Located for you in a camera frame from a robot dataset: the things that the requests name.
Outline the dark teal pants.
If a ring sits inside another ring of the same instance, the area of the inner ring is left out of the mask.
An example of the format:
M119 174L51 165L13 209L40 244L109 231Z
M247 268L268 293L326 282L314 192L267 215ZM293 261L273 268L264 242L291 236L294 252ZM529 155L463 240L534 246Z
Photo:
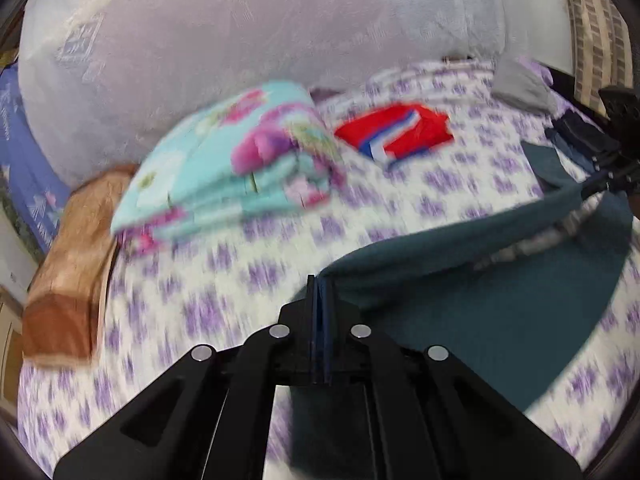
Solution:
M396 344L447 348L525 415L608 306L632 214L618 193L584 200L585 180L573 180L552 148L523 151L544 189L539 200L382 240L310 278L331 281ZM317 377L316 335L314 326L311 380L292 386L291 466L315 479L376 479L354 396Z

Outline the dark navy garment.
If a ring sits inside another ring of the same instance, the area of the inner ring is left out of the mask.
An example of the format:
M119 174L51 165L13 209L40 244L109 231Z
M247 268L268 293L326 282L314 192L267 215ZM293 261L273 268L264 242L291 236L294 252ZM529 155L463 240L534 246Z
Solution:
M620 144L574 110L567 110L553 119L552 126L544 130L544 134L562 154L588 174L611 170L626 162Z

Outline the grey folded garment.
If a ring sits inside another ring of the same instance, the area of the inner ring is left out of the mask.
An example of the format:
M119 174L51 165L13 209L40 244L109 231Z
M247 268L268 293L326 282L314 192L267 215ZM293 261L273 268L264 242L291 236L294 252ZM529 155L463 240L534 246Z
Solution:
M554 115L558 103L547 67L529 58L503 55L497 62L490 95L494 100L532 114Z

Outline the brown orange pillow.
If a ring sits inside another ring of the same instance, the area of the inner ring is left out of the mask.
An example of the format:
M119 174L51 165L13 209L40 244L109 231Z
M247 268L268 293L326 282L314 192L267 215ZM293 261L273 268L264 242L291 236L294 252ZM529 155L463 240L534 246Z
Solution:
M100 354L108 281L118 252L117 206L139 166L118 165L76 188L23 314L24 358L39 367L92 365Z

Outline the floral purple bed sheet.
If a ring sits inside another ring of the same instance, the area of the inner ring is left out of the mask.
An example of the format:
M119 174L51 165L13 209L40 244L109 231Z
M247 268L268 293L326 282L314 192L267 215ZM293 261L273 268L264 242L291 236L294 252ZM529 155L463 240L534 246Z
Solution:
M488 62L424 62L389 70L320 107L337 126L370 108L416 101L447 113L454 142L383 170L344 148L347 182L329 203L250 219L145 258L119 258L96 364L21 372L22 445L56 462L196 344L228 348L274 321L311 273L379 240L469 221L540 196L523 142L547 119L490 96Z

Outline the folded red striped garment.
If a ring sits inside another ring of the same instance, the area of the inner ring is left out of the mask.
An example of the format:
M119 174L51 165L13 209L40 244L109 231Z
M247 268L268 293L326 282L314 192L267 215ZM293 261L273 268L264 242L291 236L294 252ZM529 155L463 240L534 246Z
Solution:
M447 114L418 103L377 108L338 127L334 134L383 168L451 143Z

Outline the folded floral turquoise quilt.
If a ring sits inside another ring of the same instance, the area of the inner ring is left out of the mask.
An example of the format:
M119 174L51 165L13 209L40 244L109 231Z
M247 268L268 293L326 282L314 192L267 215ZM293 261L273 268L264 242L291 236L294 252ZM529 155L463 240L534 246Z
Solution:
M343 182L337 146L309 92L269 81L175 125L143 159L111 232L145 254L250 217L310 209Z

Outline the blue patterned fabric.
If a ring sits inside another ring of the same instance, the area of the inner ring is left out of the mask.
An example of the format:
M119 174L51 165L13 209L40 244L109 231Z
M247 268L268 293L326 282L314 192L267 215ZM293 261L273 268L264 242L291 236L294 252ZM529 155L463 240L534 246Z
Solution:
M18 86L17 64L1 71L1 173L16 209L38 247L48 252L70 188L53 171L32 136Z

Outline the white lace curtain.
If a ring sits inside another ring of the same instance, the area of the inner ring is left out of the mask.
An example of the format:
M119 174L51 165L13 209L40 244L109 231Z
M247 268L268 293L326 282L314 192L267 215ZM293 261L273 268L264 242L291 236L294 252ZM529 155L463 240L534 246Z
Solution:
M28 0L18 82L32 135L76 186L270 79L343 90L503 53L571 70L566 0Z

